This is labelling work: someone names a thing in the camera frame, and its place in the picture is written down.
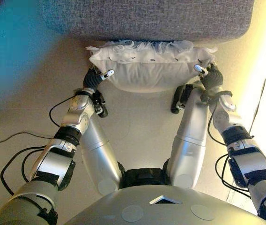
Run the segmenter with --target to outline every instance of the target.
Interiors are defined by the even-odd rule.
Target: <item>wire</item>
[[[32,136],[40,137],[40,138],[44,138],[44,139],[52,139],[51,137],[45,137],[45,136],[35,135],[35,134],[30,133],[30,132],[27,132],[27,131],[22,131],[22,132],[18,132],[18,133],[15,133],[15,134],[9,136],[8,138],[6,138],[6,139],[0,141],[0,143],[3,143],[3,142],[9,140],[10,138],[12,138],[12,137],[14,137],[14,136],[16,136],[16,135],[21,135],[21,134],[28,134],[28,135],[32,135]]]
[[[60,104],[66,102],[66,101],[68,101],[68,100],[70,100],[71,98],[73,98],[73,96],[71,96],[71,97],[69,97],[69,98],[63,100],[62,102],[59,102],[57,105],[54,105],[54,106],[50,109],[50,111],[49,111],[49,117],[50,117],[50,120],[53,122],[53,124],[55,124],[55,125],[58,126],[58,127],[59,127],[59,125],[58,125],[58,124],[53,120],[53,118],[52,118],[52,110],[55,109],[55,108],[56,108],[57,106],[59,106]]]
[[[246,190],[246,189],[238,188],[238,187],[235,187],[235,186],[229,184],[227,181],[225,181],[224,179],[222,179],[221,175],[218,173],[218,171],[217,171],[217,165],[218,165],[219,161],[220,161],[222,158],[226,157],[226,156],[228,156],[228,154],[225,154],[225,155],[223,155],[223,156],[220,156],[220,157],[217,159],[217,161],[216,161],[216,163],[215,163],[215,165],[214,165],[215,172],[216,172],[217,176],[222,180],[222,183],[223,183],[225,186],[228,185],[228,186],[230,186],[230,188],[237,189],[237,190],[240,190],[240,191],[249,192],[249,191]]]
[[[211,133],[210,133],[210,124],[211,124],[211,121],[212,121],[213,115],[214,115],[214,113],[215,113],[215,110],[216,110],[216,108],[217,108],[217,103],[218,103],[218,101],[216,102],[216,104],[215,104],[215,108],[214,108],[214,110],[213,110],[213,112],[212,112],[212,114],[211,114],[211,116],[210,116],[210,119],[209,119],[209,122],[208,122],[208,128],[207,128],[207,131],[208,131],[208,134],[209,134],[209,136],[211,137],[211,139],[212,139],[213,141],[215,141],[215,142],[217,142],[217,143],[219,143],[219,144],[221,144],[221,145],[226,146],[226,144],[224,144],[224,143],[222,143],[222,142],[216,140],[216,139],[211,135]]]
[[[228,188],[231,188],[230,186],[227,186],[225,183],[224,183],[224,179],[223,179],[223,176],[225,174],[225,169],[226,169],[226,165],[227,165],[227,162],[228,162],[228,159],[229,159],[229,155],[227,155],[226,157],[226,160],[225,160],[225,163],[223,164],[223,168],[222,168],[222,183],[224,186],[228,187]],[[241,192],[240,190],[238,190],[237,188],[231,188],[232,190],[238,192],[238,193],[241,193],[242,195],[248,197],[248,198],[251,198],[249,195],[247,195],[246,193],[243,193]]]
[[[251,133],[251,129],[252,129],[252,127],[253,127],[254,121],[255,121],[255,119],[256,119],[256,115],[257,115],[257,113],[258,113],[258,109],[259,109],[259,106],[260,106],[261,98],[262,98],[263,91],[264,91],[264,88],[265,88],[265,83],[266,83],[266,79],[264,79],[264,82],[263,82],[263,86],[262,86],[261,94],[260,94],[260,99],[259,99],[258,105],[257,105],[257,107],[256,107],[256,110],[255,110],[255,113],[254,113],[253,120],[252,120],[252,122],[251,122],[251,128],[250,128],[249,134]]]
[[[24,180],[25,180],[27,183],[29,182],[29,180],[27,179],[27,177],[26,177],[26,175],[25,175],[25,170],[24,170],[26,160],[27,160],[27,158],[28,158],[30,155],[32,155],[33,153],[38,152],[38,151],[43,151],[43,150],[44,150],[44,149],[37,149],[37,150],[34,150],[34,151],[30,152],[28,155],[26,155],[26,157],[25,157],[24,160],[22,161],[22,177],[24,178]]]
[[[14,195],[14,192],[10,189],[10,187],[8,186],[8,184],[6,183],[5,179],[4,179],[4,172],[6,171],[6,169],[9,167],[9,165],[13,162],[13,160],[18,156],[20,155],[21,153],[25,152],[25,151],[28,151],[28,150],[32,150],[32,149],[43,149],[45,148],[45,145],[44,146],[37,146],[37,147],[30,147],[30,148],[26,148],[26,149],[23,149],[23,150],[20,150],[19,152],[17,152],[14,156],[12,156],[12,158],[8,161],[8,163],[4,166],[4,168],[2,169],[1,171],[1,174],[0,174],[0,179],[2,181],[2,184],[4,185],[4,187],[6,188],[6,190],[11,194],[11,195]]]

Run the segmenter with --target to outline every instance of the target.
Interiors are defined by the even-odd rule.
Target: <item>floor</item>
[[[8,23],[8,18],[18,20],[15,13],[0,7],[0,23],[6,23],[4,35],[0,33],[0,140],[19,131],[32,131],[36,134],[54,135],[57,128],[48,118],[49,109],[56,103],[72,95],[73,90],[82,86],[82,81],[90,63],[89,45],[100,42],[85,42],[72,37],[61,36],[48,30],[38,16],[37,5],[29,1],[31,8],[25,11],[28,20],[38,26],[19,26]],[[24,15],[21,3],[20,15]],[[215,53],[219,69],[224,74],[225,90],[231,90],[235,103],[241,104],[246,126],[259,98],[263,76],[252,87],[253,104],[245,109],[242,99],[250,94],[247,87],[251,74],[256,68],[258,56],[266,36],[266,1],[257,0],[254,5],[249,31],[241,38],[217,44]],[[109,116],[98,118],[115,150],[117,159],[126,169],[140,167],[162,167],[169,158],[173,138],[182,118],[170,113],[174,90],[153,94],[136,94],[116,89],[105,81],[100,86],[107,102]],[[68,103],[59,106],[53,117],[61,120],[68,109]],[[0,172],[3,166],[17,151],[30,146],[40,146],[47,140],[29,135],[18,135],[0,144]],[[222,200],[227,200],[229,190],[224,187],[214,172],[216,159],[226,153],[226,149],[207,139],[207,150],[196,190]],[[37,155],[30,158],[25,171],[28,172]],[[21,177],[21,160],[16,159],[7,170],[5,178],[13,190],[24,182]],[[77,213],[100,198],[86,173],[80,154],[69,187],[59,193],[59,220],[63,224]],[[225,177],[232,181],[229,171]],[[9,199],[9,194],[0,182],[0,206]]]

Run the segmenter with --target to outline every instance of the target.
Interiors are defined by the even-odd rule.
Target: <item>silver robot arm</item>
[[[201,97],[212,111],[214,127],[222,135],[235,183],[248,188],[258,216],[266,220],[266,157],[241,124],[229,91],[223,91],[222,75],[212,65],[209,72],[197,66],[206,92]]]
[[[113,74],[113,70],[100,75],[89,70],[84,78],[84,88],[76,91],[58,132],[34,163],[30,182],[0,209],[0,224],[56,224],[57,193],[71,180],[75,167],[73,157],[82,136],[83,148],[87,152],[86,163],[91,160],[91,164],[96,165],[89,165],[89,174],[98,184],[99,192],[107,194],[118,189],[121,173],[109,142],[93,118],[95,110],[90,99],[99,83]],[[105,178],[93,169],[107,170],[102,174]]]
[[[198,84],[186,85],[180,96],[187,101],[172,144],[166,173],[171,184],[181,188],[196,185],[202,168],[207,136],[208,105],[200,99],[204,88]]]

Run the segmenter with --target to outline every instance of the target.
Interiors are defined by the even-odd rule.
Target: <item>gray sofa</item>
[[[228,41],[249,28],[254,0],[41,0],[47,26],[85,40]]]

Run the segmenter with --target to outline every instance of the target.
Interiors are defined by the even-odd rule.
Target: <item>beige floor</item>
[[[40,34],[47,37],[56,35],[43,27],[41,18],[37,23],[41,26],[37,30]],[[219,48],[215,53],[217,63],[224,75],[223,87],[234,93],[233,99],[237,104],[242,103],[265,35],[266,0],[256,0],[249,31],[238,40],[216,45]],[[34,43],[34,46],[42,45],[44,42],[41,40],[38,45]],[[12,59],[6,60],[0,55],[0,72],[6,71],[0,73],[0,139],[23,130],[45,135],[55,133],[57,129],[51,124],[48,111],[54,104],[71,96],[73,89],[82,85],[89,66],[89,53],[84,47],[90,44],[98,43],[63,37],[50,48],[44,58],[39,58],[40,62],[37,64],[27,61],[15,64]],[[0,53],[2,51],[6,51],[6,48],[0,48]],[[259,92],[260,87],[258,85],[254,89]],[[120,91],[111,83],[104,82],[100,91],[105,96],[109,116],[99,118],[99,121],[111,140],[118,160],[126,169],[161,167],[170,155],[172,140],[182,117],[182,112],[174,115],[169,111],[174,90],[154,94],[133,94]],[[67,107],[66,103],[55,110],[53,115],[56,121],[61,119]],[[253,111],[254,105],[247,112],[248,115],[252,115]],[[0,171],[20,149],[43,144],[46,144],[46,140],[28,135],[19,135],[6,143],[1,143]],[[226,200],[229,190],[221,184],[214,172],[214,163],[222,154],[225,154],[225,148],[208,138],[202,172],[195,189]],[[21,158],[6,172],[6,180],[13,190],[23,184],[20,172]],[[30,169],[33,158],[28,161],[26,171]],[[88,178],[80,154],[75,156],[75,160],[77,166],[72,182],[59,194],[58,224],[66,222],[100,198]],[[232,180],[229,171],[226,178]],[[0,206],[8,199],[9,194],[0,182]]]

